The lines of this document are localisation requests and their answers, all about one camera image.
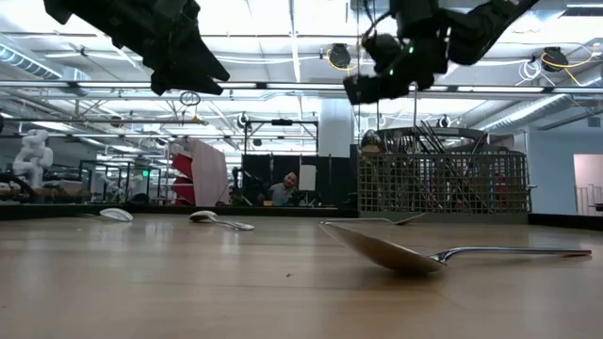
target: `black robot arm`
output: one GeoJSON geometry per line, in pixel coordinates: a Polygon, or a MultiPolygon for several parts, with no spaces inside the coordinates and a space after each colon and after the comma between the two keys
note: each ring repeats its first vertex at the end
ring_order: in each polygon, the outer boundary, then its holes
{"type": "Polygon", "coordinates": [[[362,37],[375,61],[375,76],[355,75],[344,80],[353,105],[407,95],[433,85],[435,74],[448,71],[448,62],[473,65],[492,48],[504,31],[539,0],[492,0],[467,13],[439,8],[437,0],[390,0],[390,10],[362,37]],[[398,22],[398,39],[371,35],[388,16],[398,22]]]}
{"type": "Polygon", "coordinates": [[[194,0],[44,0],[46,12],[61,24],[75,14],[128,47],[153,69],[151,88],[158,95],[169,89],[221,94],[212,78],[230,74],[201,40],[194,0]]]}

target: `wooden table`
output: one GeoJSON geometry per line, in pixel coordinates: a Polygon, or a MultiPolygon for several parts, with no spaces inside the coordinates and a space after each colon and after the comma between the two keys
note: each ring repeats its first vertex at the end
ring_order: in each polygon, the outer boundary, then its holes
{"type": "Polygon", "coordinates": [[[426,254],[584,247],[593,258],[470,255],[400,277],[309,218],[0,222],[0,338],[597,338],[603,234],[503,225],[356,226],[426,254]]]}

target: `metal wire rack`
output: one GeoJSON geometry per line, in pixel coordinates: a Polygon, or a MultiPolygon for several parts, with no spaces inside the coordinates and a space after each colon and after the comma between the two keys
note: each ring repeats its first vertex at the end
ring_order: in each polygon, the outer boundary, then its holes
{"type": "Polygon", "coordinates": [[[361,213],[517,215],[530,210],[522,153],[361,153],[358,162],[361,213]]]}

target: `person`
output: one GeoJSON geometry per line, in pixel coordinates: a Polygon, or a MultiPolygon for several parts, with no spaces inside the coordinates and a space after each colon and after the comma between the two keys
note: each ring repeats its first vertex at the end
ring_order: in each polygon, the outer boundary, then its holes
{"type": "Polygon", "coordinates": [[[272,204],[274,206],[285,206],[289,202],[289,199],[293,196],[295,188],[298,185],[298,176],[291,172],[287,174],[282,183],[272,185],[269,189],[269,193],[272,198],[272,204]]]}

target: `spoon handle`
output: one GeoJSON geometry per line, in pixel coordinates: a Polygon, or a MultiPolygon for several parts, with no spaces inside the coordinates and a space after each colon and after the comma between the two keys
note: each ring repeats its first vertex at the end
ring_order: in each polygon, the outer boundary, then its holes
{"type": "Polygon", "coordinates": [[[467,246],[460,247],[450,250],[445,250],[440,253],[436,253],[430,258],[433,260],[445,264],[448,259],[456,254],[461,253],[495,253],[495,254],[549,254],[549,255],[567,255],[567,256],[581,256],[591,255],[591,250],[583,249],[539,249],[539,248],[514,248],[514,247],[476,247],[467,246]]]}

